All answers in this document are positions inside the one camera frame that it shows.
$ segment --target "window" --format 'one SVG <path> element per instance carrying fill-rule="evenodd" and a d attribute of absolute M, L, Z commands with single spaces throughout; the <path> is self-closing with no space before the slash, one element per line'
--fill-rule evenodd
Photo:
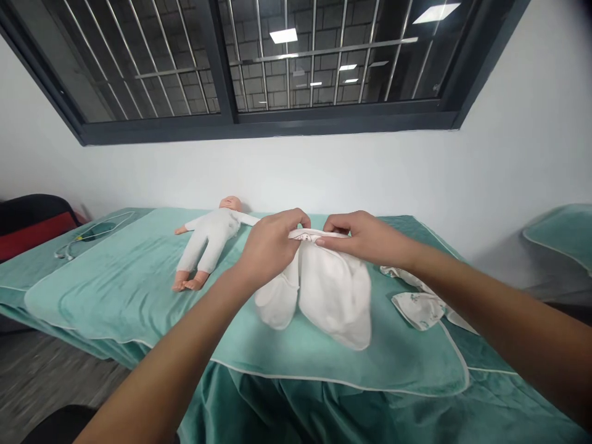
<path fill-rule="evenodd" d="M 82 144 L 459 128 L 528 0 L 7 0 Z"/>

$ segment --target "window frame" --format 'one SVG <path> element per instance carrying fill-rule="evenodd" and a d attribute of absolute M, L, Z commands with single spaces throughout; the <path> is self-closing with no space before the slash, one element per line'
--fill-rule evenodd
<path fill-rule="evenodd" d="M 214 139 L 457 130 L 496 65 L 530 0 L 475 0 L 468 32 L 435 99 L 239 113 L 217 0 L 191 0 L 205 49 L 219 114 L 86 123 L 75 101 L 20 22 L 0 0 L 0 33 L 82 146 Z"/>

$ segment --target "red chair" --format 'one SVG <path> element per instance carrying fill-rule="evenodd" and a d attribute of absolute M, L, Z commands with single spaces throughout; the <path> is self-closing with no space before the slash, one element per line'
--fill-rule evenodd
<path fill-rule="evenodd" d="M 0 263 L 81 226 L 70 204 L 49 194 L 0 203 Z"/>

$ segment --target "white onesie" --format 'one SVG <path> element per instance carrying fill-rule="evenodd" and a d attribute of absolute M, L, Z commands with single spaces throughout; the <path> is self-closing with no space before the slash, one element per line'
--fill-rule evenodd
<path fill-rule="evenodd" d="M 300 275 L 302 313 L 346 347 L 364 350 L 372 336 L 368 269 L 353 256 L 317 246 L 321 236 L 347 237 L 307 228 L 289 233 L 302 243 L 284 272 L 255 293 L 257 313 L 273 329 L 285 329 L 296 310 Z"/>
<path fill-rule="evenodd" d="M 211 274 L 218 264 L 218 259 L 226 242 L 238 232 L 241 223 L 255 225 L 259 222 L 256 217 L 239 213 L 229 208 L 218 208 L 204 216 L 187 222 L 185 228 L 193 231 L 183 256 L 177 265 L 177 271 L 192 271 L 195 268 L 199 253 L 208 245 L 203 252 L 202 258 L 197 264 L 198 271 L 205 271 Z"/>

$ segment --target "bed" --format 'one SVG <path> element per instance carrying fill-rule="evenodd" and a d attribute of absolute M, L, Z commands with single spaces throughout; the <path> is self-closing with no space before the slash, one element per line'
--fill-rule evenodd
<path fill-rule="evenodd" d="M 250 228 L 242 227 L 228 243 L 201 292 L 179 295 L 170 286 L 187 238 L 172 232 L 204 212 L 124 208 L 104 219 L 130 211 L 134 215 L 111 235 L 76 243 L 73 261 L 56 259 L 54 252 L 88 225 L 1 264 L 0 313 L 134 368 L 236 261 Z M 313 228 L 322 227 L 325 218 L 313 215 Z M 412 216 L 382 219 L 462 260 Z M 427 332 L 408 326 L 389 296 L 409 287 L 375 267 L 369 272 L 372 344 L 364 352 L 344 350 L 298 313 L 284 333 L 273 332 L 247 303 L 195 391 L 178 430 L 181 441 L 586 439 L 481 337 L 446 320 Z"/>

